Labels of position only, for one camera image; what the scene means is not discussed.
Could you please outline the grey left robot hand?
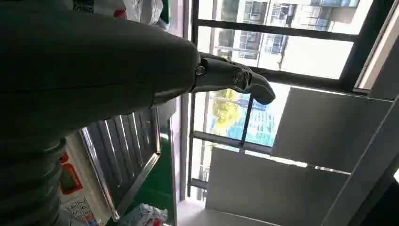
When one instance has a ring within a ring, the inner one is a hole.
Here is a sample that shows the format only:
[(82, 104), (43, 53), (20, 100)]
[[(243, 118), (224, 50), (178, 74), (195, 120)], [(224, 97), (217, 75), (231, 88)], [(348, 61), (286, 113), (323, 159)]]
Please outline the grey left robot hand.
[(222, 89), (264, 105), (275, 99), (247, 66), (155, 26), (37, 1), (0, 3), (2, 152), (36, 152), (92, 122)]

